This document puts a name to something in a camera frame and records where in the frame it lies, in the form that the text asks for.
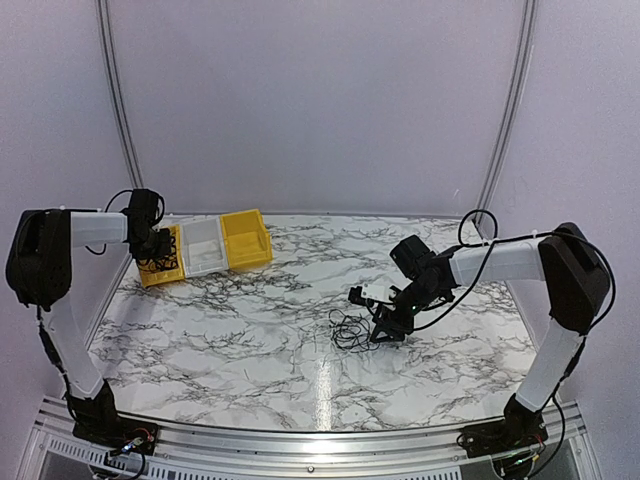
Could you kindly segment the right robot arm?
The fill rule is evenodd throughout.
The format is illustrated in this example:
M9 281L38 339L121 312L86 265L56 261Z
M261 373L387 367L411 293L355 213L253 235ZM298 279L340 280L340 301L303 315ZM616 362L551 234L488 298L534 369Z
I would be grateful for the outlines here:
M546 303L536 332L536 355L508 400L495 430L506 448L529 437L542 410L571 375L592 330L615 302L615 277L602 250L574 222L546 232L477 243L461 242L439 253L417 236L401 241L391 258L408 283L402 288L365 284L355 302L375 309L372 342L402 341L419 331L416 316L437 302L454 309L457 289L482 283L532 285Z

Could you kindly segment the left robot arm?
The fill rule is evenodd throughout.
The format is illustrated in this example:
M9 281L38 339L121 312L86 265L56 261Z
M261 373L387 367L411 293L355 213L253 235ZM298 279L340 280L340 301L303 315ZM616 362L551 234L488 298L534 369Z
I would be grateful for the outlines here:
M171 252L163 219L163 197L131 189L119 212L106 209L26 210L9 250L6 279L19 303L36 309L39 335L50 362L65 383L67 405L76 424L106 445L125 438L108 382L90 359L70 302L72 253L76 248L125 244L136 260L157 260Z

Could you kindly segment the yellow bin left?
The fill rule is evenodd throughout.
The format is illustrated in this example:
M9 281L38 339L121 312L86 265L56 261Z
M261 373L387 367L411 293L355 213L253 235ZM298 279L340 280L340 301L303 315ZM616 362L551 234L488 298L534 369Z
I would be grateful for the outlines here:
M178 225L168 227L170 253L157 260L136 260L143 287L157 286L185 279L185 268L181 256L181 229Z

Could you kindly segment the yellow bin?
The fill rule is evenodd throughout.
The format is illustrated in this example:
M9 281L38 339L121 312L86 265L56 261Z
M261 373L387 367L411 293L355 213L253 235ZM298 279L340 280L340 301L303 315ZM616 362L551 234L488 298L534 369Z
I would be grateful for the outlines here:
M220 224L231 270L244 270L272 261L271 237L258 209L227 213Z
M185 279L185 268L181 256L181 229L178 225L168 227L170 253L157 260L136 260L143 287L157 286Z

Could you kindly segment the white translucent bin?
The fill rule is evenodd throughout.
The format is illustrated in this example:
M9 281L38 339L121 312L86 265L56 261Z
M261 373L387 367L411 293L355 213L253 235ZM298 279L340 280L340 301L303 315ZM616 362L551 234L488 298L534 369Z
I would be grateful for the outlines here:
M206 276L229 268L218 216L184 221L180 230L181 257L186 278Z

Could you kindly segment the yellow bin right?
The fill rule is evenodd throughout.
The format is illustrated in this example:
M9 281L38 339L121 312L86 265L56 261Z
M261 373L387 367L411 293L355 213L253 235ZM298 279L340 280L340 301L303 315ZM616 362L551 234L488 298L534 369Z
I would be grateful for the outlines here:
M231 270L244 270L272 261L271 237L258 209L227 213L220 224Z

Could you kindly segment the aluminium front rail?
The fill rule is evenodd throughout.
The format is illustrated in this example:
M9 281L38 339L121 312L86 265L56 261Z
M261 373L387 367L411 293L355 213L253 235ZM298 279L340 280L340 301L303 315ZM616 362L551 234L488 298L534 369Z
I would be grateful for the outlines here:
M63 401L45 398L20 479L599 479L576 404L548 408L542 437L490 448L478 423L356 433L278 432L154 420L155 448L115 456L74 437Z

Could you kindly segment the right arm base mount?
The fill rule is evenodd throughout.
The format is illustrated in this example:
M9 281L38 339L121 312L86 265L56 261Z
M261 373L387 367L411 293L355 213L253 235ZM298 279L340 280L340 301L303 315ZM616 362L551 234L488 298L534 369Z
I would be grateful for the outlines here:
M541 446L548 439L542 420L518 417L467 425L456 442L469 458L501 454L529 446Z

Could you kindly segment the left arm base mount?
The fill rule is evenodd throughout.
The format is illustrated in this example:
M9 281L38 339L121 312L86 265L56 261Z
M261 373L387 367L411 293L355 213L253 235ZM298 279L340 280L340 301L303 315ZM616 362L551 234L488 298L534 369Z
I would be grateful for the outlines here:
M152 455L155 451L159 426L156 423L118 416L115 422L74 415L73 435L76 438L120 451L135 439L142 443L133 448L136 453Z

